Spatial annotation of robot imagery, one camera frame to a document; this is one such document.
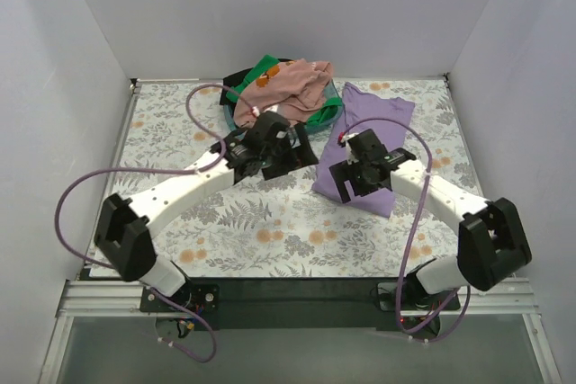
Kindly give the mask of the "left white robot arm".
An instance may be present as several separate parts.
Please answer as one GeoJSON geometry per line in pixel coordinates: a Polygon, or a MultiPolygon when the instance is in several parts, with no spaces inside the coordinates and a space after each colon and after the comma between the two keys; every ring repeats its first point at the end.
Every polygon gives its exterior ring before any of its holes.
{"type": "Polygon", "coordinates": [[[318,162],[303,123],[263,112],[252,127],[232,131],[181,174],[129,198],[107,197],[95,245],[123,281],[139,281],[155,290],[169,310],[183,311],[198,291],[183,270],[156,252],[153,240],[162,229],[247,177],[261,174],[270,180],[318,162]]]}

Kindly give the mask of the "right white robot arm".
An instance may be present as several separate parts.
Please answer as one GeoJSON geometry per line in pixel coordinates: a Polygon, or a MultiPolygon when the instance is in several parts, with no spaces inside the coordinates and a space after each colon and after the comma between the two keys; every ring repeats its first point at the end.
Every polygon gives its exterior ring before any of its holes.
{"type": "Polygon", "coordinates": [[[403,148],[387,150],[368,129],[340,136],[346,160],[329,169],[340,199],[387,189],[417,201],[457,236],[457,252],[410,271],[396,289],[403,304],[428,309],[441,293],[471,286],[488,291],[528,265],[532,252],[516,205],[471,194],[426,167],[403,148]]]}

